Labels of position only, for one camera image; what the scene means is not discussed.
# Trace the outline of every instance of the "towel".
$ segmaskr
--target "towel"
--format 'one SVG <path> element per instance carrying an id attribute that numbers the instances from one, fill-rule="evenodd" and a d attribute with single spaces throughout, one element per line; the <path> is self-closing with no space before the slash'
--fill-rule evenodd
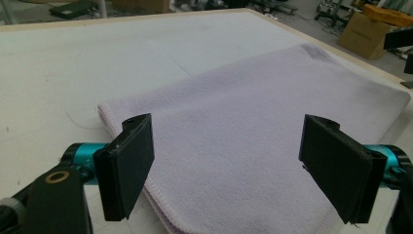
<path id="1" fill-rule="evenodd" d="M 145 192 L 170 233 L 325 233 L 338 214 L 298 160 L 304 115 L 377 143 L 409 100 L 303 44 L 98 110 L 113 137 L 152 113 Z"/>

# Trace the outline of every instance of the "cardboard box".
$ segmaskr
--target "cardboard box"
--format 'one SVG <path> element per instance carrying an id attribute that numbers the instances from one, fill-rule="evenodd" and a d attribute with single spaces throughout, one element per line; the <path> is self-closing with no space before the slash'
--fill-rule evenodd
<path id="1" fill-rule="evenodd" d="M 163 14 L 169 12 L 169 0 L 112 0 L 112 7 L 126 12 L 143 9 L 149 14 Z"/>
<path id="2" fill-rule="evenodd" d="M 355 13 L 347 24 L 338 44 L 366 59 L 379 59 L 383 50 L 386 33 L 396 29 L 391 25 L 375 21 Z"/>

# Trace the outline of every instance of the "table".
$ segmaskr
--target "table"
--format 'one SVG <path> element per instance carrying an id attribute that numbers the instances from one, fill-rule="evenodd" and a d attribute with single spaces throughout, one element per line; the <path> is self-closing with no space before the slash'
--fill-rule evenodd
<path id="1" fill-rule="evenodd" d="M 246 9 L 0 27 L 0 198 L 55 166 L 70 144 L 111 141 L 98 103 L 305 42 L 368 79 L 408 92 L 397 77 Z M 383 142 L 413 155 L 412 117 L 410 101 Z M 109 223 L 98 188 L 87 186 L 86 194 L 95 233 L 165 232 L 144 196 L 130 220 Z M 359 230 L 337 223 L 334 231 L 383 230 L 395 196 L 379 193 L 377 223 Z"/>

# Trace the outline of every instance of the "chair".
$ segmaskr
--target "chair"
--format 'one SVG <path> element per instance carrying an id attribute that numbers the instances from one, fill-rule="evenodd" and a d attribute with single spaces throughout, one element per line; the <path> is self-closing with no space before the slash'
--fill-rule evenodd
<path id="1" fill-rule="evenodd" d="M 3 6 L 9 24 L 19 24 L 19 20 L 16 18 L 9 0 L 0 0 L 0 3 Z"/>

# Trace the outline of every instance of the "table surface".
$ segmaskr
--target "table surface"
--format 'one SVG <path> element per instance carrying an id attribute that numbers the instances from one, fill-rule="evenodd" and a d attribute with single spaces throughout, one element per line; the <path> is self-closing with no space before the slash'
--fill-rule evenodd
<path id="1" fill-rule="evenodd" d="M 70 144 L 111 141 L 99 103 L 306 42 L 367 79 L 408 92 L 393 75 L 245 9 L 1 26 L 0 198 L 55 166 Z M 383 142 L 413 155 L 412 117 L 410 101 Z M 130 220 L 118 223 L 104 221 L 97 186 L 86 193 L 95 233 L 165 232 L 144 196 Z M 383 194 L 387 211 L 395 195 Z M 371 226 L 361 229 L 383 229 Z"/>

